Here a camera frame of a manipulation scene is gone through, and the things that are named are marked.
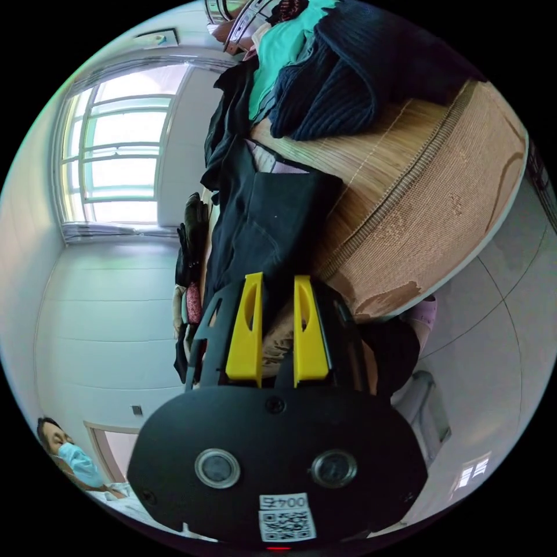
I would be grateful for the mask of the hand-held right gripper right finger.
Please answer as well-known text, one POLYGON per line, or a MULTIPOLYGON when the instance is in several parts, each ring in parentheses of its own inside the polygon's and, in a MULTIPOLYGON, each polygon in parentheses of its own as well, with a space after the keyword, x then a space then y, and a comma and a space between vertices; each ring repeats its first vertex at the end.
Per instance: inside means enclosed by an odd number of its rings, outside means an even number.
POLYGON ((294 387, 329 381, 327 303, 321 285, 308 275, 294 278, 294 387))

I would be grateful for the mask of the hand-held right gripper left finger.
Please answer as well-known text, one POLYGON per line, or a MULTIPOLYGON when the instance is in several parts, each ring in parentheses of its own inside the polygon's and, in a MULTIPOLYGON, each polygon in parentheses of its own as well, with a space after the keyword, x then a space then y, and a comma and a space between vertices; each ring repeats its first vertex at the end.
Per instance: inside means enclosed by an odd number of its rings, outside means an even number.
POLYGON ((263 273, 245 276, 230 339, 226 375, 262 386, 263 273))

